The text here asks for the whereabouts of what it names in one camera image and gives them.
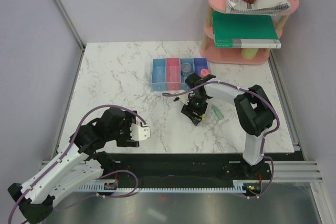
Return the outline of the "green highlighter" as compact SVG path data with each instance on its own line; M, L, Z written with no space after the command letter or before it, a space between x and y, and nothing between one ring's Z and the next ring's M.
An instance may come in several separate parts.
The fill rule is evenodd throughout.
M213 112L216 115L218 120L223 120L224 119L223 114L221 113L221 111L219 110L219 108L217 106L212 105L211 108L212 108L212 110L213 110Z

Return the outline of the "pink cap glue bottle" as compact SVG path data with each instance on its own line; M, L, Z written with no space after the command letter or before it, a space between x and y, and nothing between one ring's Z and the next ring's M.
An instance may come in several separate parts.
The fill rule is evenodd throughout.
M209 70L204 68L200 71L199 75L200 75L201 78L204 78L207 75L209 75Z

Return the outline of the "clear paperclip jar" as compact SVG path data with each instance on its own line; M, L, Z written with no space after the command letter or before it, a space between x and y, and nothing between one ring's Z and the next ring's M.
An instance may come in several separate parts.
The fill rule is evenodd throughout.
M181 75L188 76L193 73L193 66L191 63L183 62L181 63Z

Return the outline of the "pink drawer bin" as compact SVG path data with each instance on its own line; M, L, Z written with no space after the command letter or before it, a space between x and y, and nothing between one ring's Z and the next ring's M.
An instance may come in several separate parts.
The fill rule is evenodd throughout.
M181 70L179 58L166 59L166 87L168 90L181 89Z

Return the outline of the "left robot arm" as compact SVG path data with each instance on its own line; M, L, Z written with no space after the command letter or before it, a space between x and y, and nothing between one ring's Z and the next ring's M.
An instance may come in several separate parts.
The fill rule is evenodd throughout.
M8 193L15 201L9 223L16 209L26 223L40 223L65 197L94 179L122 173L136 178L131 171L117 170L115 161L102 148L110 141L118 147L139 147L141 141L150 138L150 128L136 111L118 105L97 106L84 117L98 109L105 109L103 115L87 124L80 121L64 149L36 175L9 186Z

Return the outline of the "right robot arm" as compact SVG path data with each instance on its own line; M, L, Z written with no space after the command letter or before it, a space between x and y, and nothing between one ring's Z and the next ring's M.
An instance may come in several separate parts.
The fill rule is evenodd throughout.
M258 164L263 160L265 134L272 127L273 121L278 120L263 88L254 85L242 89L220 81L212 74L202 78L193 73L186 78L185 83L191 92L181 113L195 126L202 121L207 110L207 101L211 98L220 99L235 107L239 123L246 133L243 152L245 162L241 164L240 172L245 178L254 178L259 173Z

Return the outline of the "yellow foam roll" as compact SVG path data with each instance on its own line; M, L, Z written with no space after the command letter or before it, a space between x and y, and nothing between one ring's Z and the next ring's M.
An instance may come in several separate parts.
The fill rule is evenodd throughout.
M244 59L252 60L255 58L258 50L258 48L243 48L240 54Z

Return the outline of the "green book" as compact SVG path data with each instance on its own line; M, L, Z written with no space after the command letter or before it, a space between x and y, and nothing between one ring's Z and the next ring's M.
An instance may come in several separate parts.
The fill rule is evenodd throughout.
M223 14L214 11L212 21L214 44L217 48L281 47L270 16Z

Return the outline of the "pink three tier shelf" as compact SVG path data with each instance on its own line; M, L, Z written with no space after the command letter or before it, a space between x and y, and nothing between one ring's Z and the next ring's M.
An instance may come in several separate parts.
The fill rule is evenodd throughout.
M260 65L272 49L281 47L280 37L299 0L288 0L290 9L275 21L271 16L226 12L227 0L208 0L201 56L212 63Z

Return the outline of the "grey spiral notebook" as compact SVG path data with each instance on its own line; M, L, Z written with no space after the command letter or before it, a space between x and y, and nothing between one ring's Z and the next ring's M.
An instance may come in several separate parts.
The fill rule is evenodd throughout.
M226 13L276 16L290 8L288 0L226 0Z

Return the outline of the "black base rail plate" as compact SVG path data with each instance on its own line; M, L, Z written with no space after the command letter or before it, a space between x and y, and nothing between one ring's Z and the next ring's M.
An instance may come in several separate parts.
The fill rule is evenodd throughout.
M234 180L266 181L269 164L249 166L240 154L112 154L93 156L108 179L137 185L228 185Z

